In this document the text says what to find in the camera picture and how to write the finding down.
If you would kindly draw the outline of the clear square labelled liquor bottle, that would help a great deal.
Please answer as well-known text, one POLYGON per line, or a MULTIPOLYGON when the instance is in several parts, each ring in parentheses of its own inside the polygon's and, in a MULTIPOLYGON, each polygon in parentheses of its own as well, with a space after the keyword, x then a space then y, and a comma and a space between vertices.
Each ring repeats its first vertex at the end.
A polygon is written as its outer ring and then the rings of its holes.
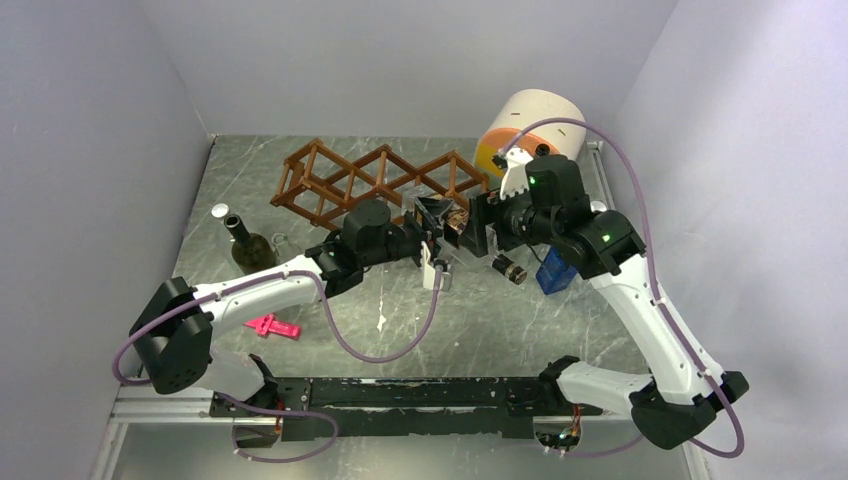
POLYGON ((443 237, 438 241, 440 257, 467 267, 490 267, 512 284, 521 285, 527 271, 499 249, 495 212, 492 206, 452 205, 444 219, 443 237))

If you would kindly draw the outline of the brown wooden wine rack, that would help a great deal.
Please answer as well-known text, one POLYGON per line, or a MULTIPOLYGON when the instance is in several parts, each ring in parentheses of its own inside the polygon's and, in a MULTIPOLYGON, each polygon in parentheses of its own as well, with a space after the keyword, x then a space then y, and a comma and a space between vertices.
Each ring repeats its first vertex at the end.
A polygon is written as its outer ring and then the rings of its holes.
POLYGON ((472 194, 489 187, 489 177, 456 150, 415 165, 383 144, 348 160, 314 138, 284 158, 282 166, 270 205, 327 230, 338 229, 341 217, 364 200, 401 208, 404 196, 422 187, 466 208, 472 194))

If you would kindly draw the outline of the clear tall glass bottle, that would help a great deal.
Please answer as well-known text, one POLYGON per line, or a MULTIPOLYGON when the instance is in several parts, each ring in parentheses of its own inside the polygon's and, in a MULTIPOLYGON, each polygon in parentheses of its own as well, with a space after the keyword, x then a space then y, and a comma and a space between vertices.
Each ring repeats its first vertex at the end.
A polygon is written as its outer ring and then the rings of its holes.
POLYGON ((304 249, 294 242, 288 234, 282 232, 273 233, 269 242, 279 264, 285 263, 304 252, 304 249))

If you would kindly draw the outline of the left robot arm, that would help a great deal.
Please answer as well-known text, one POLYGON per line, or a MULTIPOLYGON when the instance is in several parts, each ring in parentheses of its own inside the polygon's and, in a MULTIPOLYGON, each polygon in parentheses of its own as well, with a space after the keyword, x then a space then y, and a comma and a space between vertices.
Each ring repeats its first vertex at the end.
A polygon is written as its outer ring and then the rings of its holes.
POLYGON ((128 345, 160 395, 190 386, 236 398, 249 414, 273 409, 277 388, 265 364, 215 348, 226 331, 266 314, 301 305, 326 305, 359 285, 366 269, 411 259, 423 284, 438 292, 447 270, 438 259, 448 198, 416 197, 395 224, 387 205, 363 200, 325 241, 285 263, 213 284, 191 286, 175 277, 160 284, 129 332, 128 345))

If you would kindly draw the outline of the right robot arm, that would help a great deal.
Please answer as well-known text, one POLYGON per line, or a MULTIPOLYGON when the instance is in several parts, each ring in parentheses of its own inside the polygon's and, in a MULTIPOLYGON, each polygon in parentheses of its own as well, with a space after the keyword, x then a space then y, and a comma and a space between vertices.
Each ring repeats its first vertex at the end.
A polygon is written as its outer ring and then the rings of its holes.
POLYGON ((653 277, 632 223, 591 208, 576 162, 515 148, 494 163, 503 171, 500 186, 470 201, 460 246, 479 258, 553 247, 608 302, 649 367, 627 374, 566 356, 542 373, 542 406, 553 414, 581 405, 625 415, 662 449, 693 441, 748 391, 744 375, 723 369, 695 340, 653 277))

